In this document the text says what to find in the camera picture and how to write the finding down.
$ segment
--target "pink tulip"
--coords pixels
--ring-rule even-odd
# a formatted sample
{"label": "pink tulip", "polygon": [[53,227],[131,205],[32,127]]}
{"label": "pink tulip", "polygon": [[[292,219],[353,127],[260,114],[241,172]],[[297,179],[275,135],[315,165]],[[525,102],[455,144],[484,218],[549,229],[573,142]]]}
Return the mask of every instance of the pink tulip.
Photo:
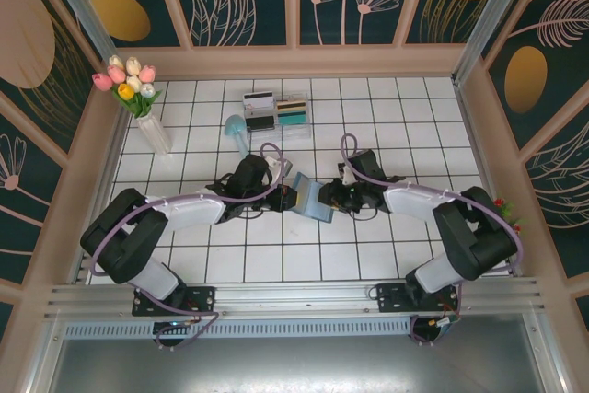
{"label": "pink tulip", "polygon": [[152,83],[156,79],[156,67],[147,64],[139,73],[142,83]]}
{"label": "pink tulip", "polygon": [[127,79],[125,72],[118,66],[109,66],[107,72],[112,81],[117,85],[123,83]]}
{"label": "pink tulip", "polygon": [[112,80],[109,76],[102,73],[97,73],[92,75],[92,81],[98,89],[101,91],[108,91],[112,88]]}

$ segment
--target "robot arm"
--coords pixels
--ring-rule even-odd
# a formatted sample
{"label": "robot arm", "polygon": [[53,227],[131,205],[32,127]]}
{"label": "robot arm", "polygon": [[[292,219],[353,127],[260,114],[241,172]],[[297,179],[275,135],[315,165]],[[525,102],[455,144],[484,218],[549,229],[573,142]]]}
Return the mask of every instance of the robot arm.
{"label": "robot arm", "polygon": [[[215,225],[240,216],[246,208],[282,212],[296,204],[296,192],[279,184],[264,199],[250,202],[221,202],[215,196],[244,199],[266,191],[277,179],[275,164],[260,156],[248,155],[235,173],[206,186],[199,194],[210,194],[188,202],[164,204],[136,215],[126,228],[116,233],[98,257],[98,264],[115,283],[130,283],[170,306],[179,306],[186,285],[161,262],[151,258],[157,242],[166,232],[191,225]],[[262,184],[268,178],[268,184]],[[94,255],[98,245],[120,220],[147,202],[160,200],[144,197],[135,189],[122,191],[87,229],[80,240],[82,248]]]}
{"label": "robot arm", "polygon": [[[358,152],[348,159],[354,169],[370,178],[391,183],[405,179],[398,176],[387,179],[372,150]],[[495,220],[464,202],[411,186],[379,186],[359,179],[343,163],[338,166],[341,179],[321,188],[320,202],[348,214],[358,213],[367,205],[437,225],[445,254],[424,263],[406,277],[407,292],[416,306],[428,294],[448,285],[476,280],[517,251],[513,240]],[[485,190],[473,187],[461,195],[501,215]]]}

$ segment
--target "metal plate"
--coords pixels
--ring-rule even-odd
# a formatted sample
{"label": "metal plate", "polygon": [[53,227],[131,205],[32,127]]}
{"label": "metal plate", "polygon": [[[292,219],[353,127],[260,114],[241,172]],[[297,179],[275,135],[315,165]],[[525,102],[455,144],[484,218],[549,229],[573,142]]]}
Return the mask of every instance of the metal plate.
{"label": "metal plate", "polygon": [[[214,307],[214,287],[189,287],[187,295],[179,307],[180,310],[192,310],[195,312],[212,312]],[[161,307],[154,305],[142,293],[133,292],[134,317],[186,317],[188,315],[176,315]]]}
{"label": "metal plate", "polygon": [[375,295],[378,302],[378,311],[381,313],[442,313],[444,304],[448,304],[454,310],[458,308],[456,289],[454,287],[445,287],[438,293],[423,298],[419,306],[415,306],[411,301],[404,283],[377,284],[375,286]]}

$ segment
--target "white tile floor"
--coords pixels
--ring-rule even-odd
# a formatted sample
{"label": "white tile floor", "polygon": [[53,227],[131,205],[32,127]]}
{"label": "white tile floor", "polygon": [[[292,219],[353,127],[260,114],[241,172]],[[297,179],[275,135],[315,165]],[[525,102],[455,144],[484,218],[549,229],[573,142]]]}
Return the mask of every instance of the white tile floor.
{"label": "white tile floor", "polygon": [[[377,151],[385,172],[455,191],[480,185],[479,172],[449,78],[325,78],[162,82],[155,111],[173,141],[157,157],[133,124],[112,195],[133,187],[154,196],[201,189],[233,172],[237,147],[223,135],[246,92],[306,92],[314,138],[283,143],[297,170],[337,177],[340,138],[354,133]],[[405,215],[366,210],[356,221],[335,213],[323,224],[288,212],[257,220],[199,225],[162,238],[156,257],[187,283],[294,282],[404,277],[444,248],[435,226]],[[91,283],[108,283],[93,278]]]}

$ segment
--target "blue object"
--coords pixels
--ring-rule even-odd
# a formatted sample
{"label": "blue object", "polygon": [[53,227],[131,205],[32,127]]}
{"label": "blue object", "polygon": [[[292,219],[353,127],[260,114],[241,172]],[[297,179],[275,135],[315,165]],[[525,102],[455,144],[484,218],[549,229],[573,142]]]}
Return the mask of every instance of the blue object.
{"label": "blue object", "polygon": [[246,121],[243,120],[243,117],[240,115],[230,115],[227,120],[225,120],[224,134],[233,137],[236,140],[237,149],[239,149],[239,154],[241,154],[242,158],[245,158],[249,153],[246,142],[244,142],[243,136],[241,135],[241,133],[246,131],[246,128]]}
{"label": "blue object", "polygon": [[298,172],[293,183],[293,189],[297,193],[297,200],[292,211],[307,218],[331,223],[333,209],[318,201],[321,186],[323,185],[318,181],[311,180],[306,175]]}
{"label": "blue object", "polygon": [[281,115],[278,114],[278,122],[280,124],[303,124],[306,123],[305,112],[298,112],[293,114]]}

